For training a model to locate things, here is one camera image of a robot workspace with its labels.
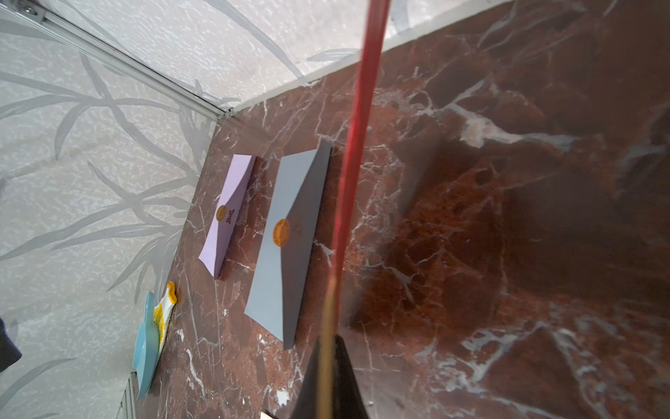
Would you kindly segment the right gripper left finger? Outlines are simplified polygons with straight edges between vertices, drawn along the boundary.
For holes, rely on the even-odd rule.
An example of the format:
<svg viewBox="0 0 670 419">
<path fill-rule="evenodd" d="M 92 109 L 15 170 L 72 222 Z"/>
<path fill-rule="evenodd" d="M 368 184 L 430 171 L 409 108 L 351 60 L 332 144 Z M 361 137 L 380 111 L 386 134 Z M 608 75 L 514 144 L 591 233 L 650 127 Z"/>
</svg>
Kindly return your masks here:
<svg viewBox="0 0 670 419">
<path fill-rule="evenodd" d="M 319 356 L 320 338 L 317 338 L 296 405 L 291 413 L 291 419 L 314 419 L 317 417 Z"/>
</svg>

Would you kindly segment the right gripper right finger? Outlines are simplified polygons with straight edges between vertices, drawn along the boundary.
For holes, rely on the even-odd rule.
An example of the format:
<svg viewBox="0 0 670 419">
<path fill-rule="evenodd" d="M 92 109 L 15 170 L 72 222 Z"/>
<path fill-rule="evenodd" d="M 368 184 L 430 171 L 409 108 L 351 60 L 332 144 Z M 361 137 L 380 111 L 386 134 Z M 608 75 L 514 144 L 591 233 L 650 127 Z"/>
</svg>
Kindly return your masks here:
<svg viewBox="0 0 670 419">
<path fill-rule="evenodd" d="M 333 418 L 368 419 L 343 338 L 335 337 Z"/>
</svg>

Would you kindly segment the grey envelope with gold seal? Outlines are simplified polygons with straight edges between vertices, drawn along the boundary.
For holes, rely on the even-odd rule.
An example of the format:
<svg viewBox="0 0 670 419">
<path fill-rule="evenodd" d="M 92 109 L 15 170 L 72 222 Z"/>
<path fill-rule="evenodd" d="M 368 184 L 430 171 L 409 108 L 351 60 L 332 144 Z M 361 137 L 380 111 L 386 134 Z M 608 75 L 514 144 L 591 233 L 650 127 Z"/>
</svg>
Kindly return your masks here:
<svg viewBox="0 0 670 419">
<path fill-rule="evenodd" d="M 331 143 L 284 156 L 244 313 L 293 347 L 319 218 Z"/>
</svg>

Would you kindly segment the lilac envelope with gold seal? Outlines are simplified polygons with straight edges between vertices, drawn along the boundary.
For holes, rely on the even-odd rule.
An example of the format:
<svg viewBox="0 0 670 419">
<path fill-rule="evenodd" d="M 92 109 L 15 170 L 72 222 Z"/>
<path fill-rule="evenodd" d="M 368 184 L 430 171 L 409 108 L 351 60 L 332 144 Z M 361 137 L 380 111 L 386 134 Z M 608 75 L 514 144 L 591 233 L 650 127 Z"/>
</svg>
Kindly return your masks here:
<svg viewBox="0 0 670 419">
<path fill-rule="evenodd" d="M 223 267 L 255 162 L 254 155 L 235 154 L 231 160 L 212 224 L 199 255 L 199 260 L 214 279 L 219 277 Z"/>
</svg>

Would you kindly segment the red envelope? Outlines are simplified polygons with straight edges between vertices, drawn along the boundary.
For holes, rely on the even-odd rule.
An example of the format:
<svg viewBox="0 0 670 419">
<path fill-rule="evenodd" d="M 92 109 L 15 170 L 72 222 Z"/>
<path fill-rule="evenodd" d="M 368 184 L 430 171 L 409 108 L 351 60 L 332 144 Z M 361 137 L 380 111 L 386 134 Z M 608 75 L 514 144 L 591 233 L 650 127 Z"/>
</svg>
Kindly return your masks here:
<svg viewBox="0 0 670 419">
<path fill-rule="evenodd" d="M 340 286 L 351 231 L 352 213 L 359 181 L 359 170 L 365 145 L 366 131 L 372 108 L 375 84 L 385 38 L 391 3 L 377 0 L 369 3 L 366 31 L 359 61 L 352 119 L 345 145 L 338 202 L 333 227 L 332 267 L 328 278 L 322 314 L 319 370 L 316 396 L 316 417 L 333 418 L 333 388 L 335 386 L 335 336 L 338 329 Z"/>
</svg>

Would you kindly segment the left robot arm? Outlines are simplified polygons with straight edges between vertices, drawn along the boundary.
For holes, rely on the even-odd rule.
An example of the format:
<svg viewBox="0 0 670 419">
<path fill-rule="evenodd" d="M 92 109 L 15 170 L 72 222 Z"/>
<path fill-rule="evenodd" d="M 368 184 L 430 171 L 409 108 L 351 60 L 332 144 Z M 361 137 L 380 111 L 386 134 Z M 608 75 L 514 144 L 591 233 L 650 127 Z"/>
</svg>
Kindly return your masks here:
<svg viewBox="0 0 670 419">
<path fill-rule="evenodd" d="M 22 357 L 21 351 L 10 339 L 5 323 L 0 319 L 0 373 L 18 362 Z"/>
</svg>

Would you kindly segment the horizontal aluminium frame bar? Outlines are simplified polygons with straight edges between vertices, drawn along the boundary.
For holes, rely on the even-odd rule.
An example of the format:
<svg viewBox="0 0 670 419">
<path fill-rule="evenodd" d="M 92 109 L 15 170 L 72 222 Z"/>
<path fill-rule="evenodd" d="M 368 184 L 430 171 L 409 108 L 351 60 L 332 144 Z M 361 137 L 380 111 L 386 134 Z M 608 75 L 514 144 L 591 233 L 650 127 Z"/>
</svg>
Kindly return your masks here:
<svg viewBox="0 0 670 419">
<path fill-rule="evenodd" d="M 214 105 L 35 1 L 3 1 L 1 9 L 45 35 L 71 45 L 79 52 L 138 80 L 201 115 L 212 120 L 220 120 L 231 114 L 229 109 L 224 110 Z"/>
</svg>

